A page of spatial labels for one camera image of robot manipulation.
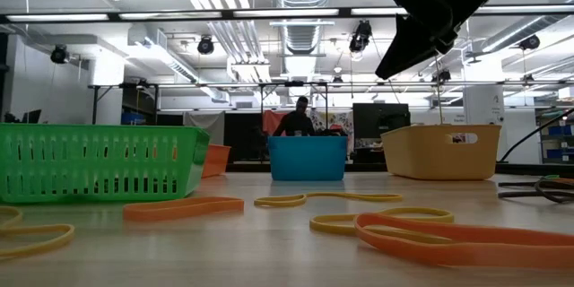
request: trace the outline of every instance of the desk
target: desk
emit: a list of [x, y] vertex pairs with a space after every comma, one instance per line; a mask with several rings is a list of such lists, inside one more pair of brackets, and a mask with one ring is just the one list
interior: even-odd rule
[[[525, 177], [494, 180], [518, 179]], [[261, 196], [343, 190], [403, 194], [404, 201], [314, 197], [289, 209], [252, 205]], [[388, 257], [357, 239], [309, 230], [309, 218], [318, 214], [411, 205], [450, 210], [459, 223], [574, 234], [574, 205], [501, 201], [496, 190], [492, 181], [426, 182], [385, 173], [347, 173], [343, 182], [318, 183], [238, 173], [204, 179], [196, 195], [244, 198], [244, 214], [125, 224], [121, 204], [24, 206], [25, 223], [72, 223], [76, 238], [49, 254], [0, 262], [0, 286], [572, 286], [574, 271], [428, 267]]]

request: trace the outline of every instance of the orange basket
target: orange basket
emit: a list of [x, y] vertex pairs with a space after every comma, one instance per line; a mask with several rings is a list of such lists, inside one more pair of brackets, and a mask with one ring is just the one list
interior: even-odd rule
[[381, 135], [387, 169], [408, 178], [478, 180], [496, 167], [501, 126], [407, 126]]
[[231, 147], [210, 144], [205, 156], [204, 173], [201, 178], [219, 176], [225, 172], [227, 160], [230, 157]]

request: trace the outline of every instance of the orange rubber band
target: orange rubber band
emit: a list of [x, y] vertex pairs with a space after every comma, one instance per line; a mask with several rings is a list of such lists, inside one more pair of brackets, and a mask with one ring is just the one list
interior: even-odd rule
[[[432, 234], [451, 239], [428, 244], [380, 235], [371, 225]], [[574, 267], [574, 236], [535, 230], [506, 229], [436, 222], [416, 222], [364, 213], [355, 218], [359, 239], [394, 257], [425, 265], [505, 266], [529, 268]]]
[[218, 212], [243, 212], [243, 200], [235, 197], [197, 197], [175, 201], [124, 206], [124, 220], [149, 222], [182, 219]]

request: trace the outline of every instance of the yellow rubber band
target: yellow rubber band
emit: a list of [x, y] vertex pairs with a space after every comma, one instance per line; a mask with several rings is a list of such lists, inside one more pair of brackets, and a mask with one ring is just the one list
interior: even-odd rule
[[308, 197], [313, 196], [334, 196], [368, 202], [400, 202], [403, 196], [399, 194], [354, 194], [354, 193], [335, 193], [335, 192], [316, 192], [299, 194], [295, 196], [269, 196], [261, 197], [253, 203], [255, 206], [267, 207], [293, 207], [303, 205], [307, 202]]
[[33, 227], [15, 227], [22, 222], [23, 214], [20, 210], [10, 206], [0, 206], [0, 213], [13, 214], [14, 217], [0, 224], [0, 237], [6, 235], [22, 235], [36, 233], [63, 232], [59, 237], [48, 241], [31, 244], [29, 246], [0, 249], [2, 257], [26, 257], [61, 248], [74, 239], [74, 226], [69, 224], [41, 225]]
[[[384, 215], [405, 215], [405, 214], [428, 214], [432, 216], [408, 217], [406, 219], [420, 222], [442, 222], [452, 223], [455, 220], [453, 213], [440, 209], [428, 207], [397, 207], [377, 212]], [[309, 227], [330, 234], [355, 236], [355, 227], [346, 224], [330, 224], [330, 222], [353, 221], [358, 214], [330, 214], [319, 215], [309, 221]], [[422, 243], [446, 244], [451, 243], [450, 239], [434, 237], [428, 234], [411, 232], [407, 230], [390, 230], [380, 228], [367, 228], [367, 230], [395, 238], [410, 239]]]

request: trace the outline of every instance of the green basket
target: green basket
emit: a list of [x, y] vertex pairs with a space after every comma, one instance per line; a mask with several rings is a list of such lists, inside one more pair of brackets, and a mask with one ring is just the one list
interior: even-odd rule
[[0, 124], [6, 203], [157, 201], [198, 185], [209, 135], [195, 127]]

